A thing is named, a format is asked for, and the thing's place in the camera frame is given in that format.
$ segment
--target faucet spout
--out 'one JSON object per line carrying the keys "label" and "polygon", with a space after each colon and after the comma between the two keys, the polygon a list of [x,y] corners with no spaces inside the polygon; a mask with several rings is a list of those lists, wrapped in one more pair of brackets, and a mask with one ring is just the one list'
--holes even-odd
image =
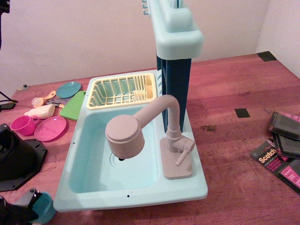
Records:
{"label": "faucet spout", "polygon": [[179,103],[177,99],[172,95],[162,95],[156,98],[155,100],[150,102],[146,107],[134,114],[133,117],[135,117],[139,121],[141,128],[143,128],[165,109],[168,109],[170,130],[180,129]]}

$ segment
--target white wall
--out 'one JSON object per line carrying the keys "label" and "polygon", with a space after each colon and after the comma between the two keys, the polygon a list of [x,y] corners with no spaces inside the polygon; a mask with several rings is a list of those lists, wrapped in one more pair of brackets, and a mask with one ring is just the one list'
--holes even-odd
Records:
{"label": "white wall", "polygon": [[270,51],[300,77],[300,1],[271,0],[257,52]]}
{"label": "white wall", "polygon": [[[205,36],[199,58],[255,53],[270,0],[186,0]],[[0,90],[156,67],[140,0],[11,1],[2,15]]]}

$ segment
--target faucet base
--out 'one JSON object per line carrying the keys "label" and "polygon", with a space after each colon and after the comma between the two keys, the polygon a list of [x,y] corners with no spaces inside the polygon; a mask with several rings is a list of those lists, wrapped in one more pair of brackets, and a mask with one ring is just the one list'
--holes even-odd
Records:
{"label": "faucet base", "polygon": [[185,157],[180,166],[176,166],[175,163],[182,153],[170,152],[167,146],[168,142],[164,137],[160,140],[160,152],[163,163],[164,176],[170,180],[190,177],[193,173],[190,154]]}

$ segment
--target yellow dish rack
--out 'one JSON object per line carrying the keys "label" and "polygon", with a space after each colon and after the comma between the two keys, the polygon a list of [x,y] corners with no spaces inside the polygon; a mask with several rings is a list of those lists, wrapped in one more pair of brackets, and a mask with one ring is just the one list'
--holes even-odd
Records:
{"label": "yellow dish rack", "polygon": [[157,97],[155,77],[151,73],[95,80],[89,94],[90,110],[145,104]]}

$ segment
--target light blue sink basin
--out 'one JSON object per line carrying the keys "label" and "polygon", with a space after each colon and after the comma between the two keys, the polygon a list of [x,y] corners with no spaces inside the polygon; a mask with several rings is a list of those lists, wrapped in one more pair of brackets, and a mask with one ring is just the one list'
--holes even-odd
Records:
{"label": "light blue sink basin", "polygon": [[[145,72],[159,77],[157,71]],[[139,155],[122,161],[115,157],[105,136],[108,121],[120,114],[133,115],[146,105],[88,110],[90,84],[54,200],[57,211],[128,208],[207,196],[208,188],[196,146],[190,153],[191,177],[176,180],[164,177],[159,145],[160,139],[165,137],[162,115],[143,128],[145,146]],[[187,113],[182,134],[194,140]]]}

